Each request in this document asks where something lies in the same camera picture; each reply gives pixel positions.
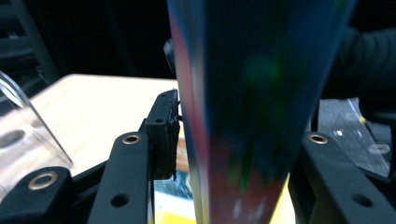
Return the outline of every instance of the black cloth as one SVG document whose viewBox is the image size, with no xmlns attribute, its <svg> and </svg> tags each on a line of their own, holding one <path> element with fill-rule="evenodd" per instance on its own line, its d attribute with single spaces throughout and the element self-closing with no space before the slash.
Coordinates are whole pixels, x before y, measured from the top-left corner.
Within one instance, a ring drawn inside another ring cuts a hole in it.
<svg viewBox="0 0 396 224">
<path fill-rule="evenodd" d="M 322 98 L 396 103 L 396 27 L 347 29 Z"/>
</svg>

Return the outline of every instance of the clear acrylic sheet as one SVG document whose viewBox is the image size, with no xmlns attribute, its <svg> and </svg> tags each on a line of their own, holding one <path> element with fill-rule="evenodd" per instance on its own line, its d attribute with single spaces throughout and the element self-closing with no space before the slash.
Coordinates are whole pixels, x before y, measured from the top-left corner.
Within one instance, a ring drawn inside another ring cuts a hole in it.
<svg viewBox="0 0 396 224">
<path fill-rule="evenodd" d="M 0 98 L 13 110 L 0 117 L 0 202 L 25 175 L 73 162 L 22 89 L 0 71 Z"/>
<path fill-rule="evenodd" d="M 378 175 L 388 176 L 389 163 L 383 154 L 388 153 L 388 145 L 375 142 L 365 126 L 365 120 L 350 99 L 343 102 L 346 111 L 332 124 L 335 140 L 346 150 L 346 154 L 359 167 Z"/>
</svg>

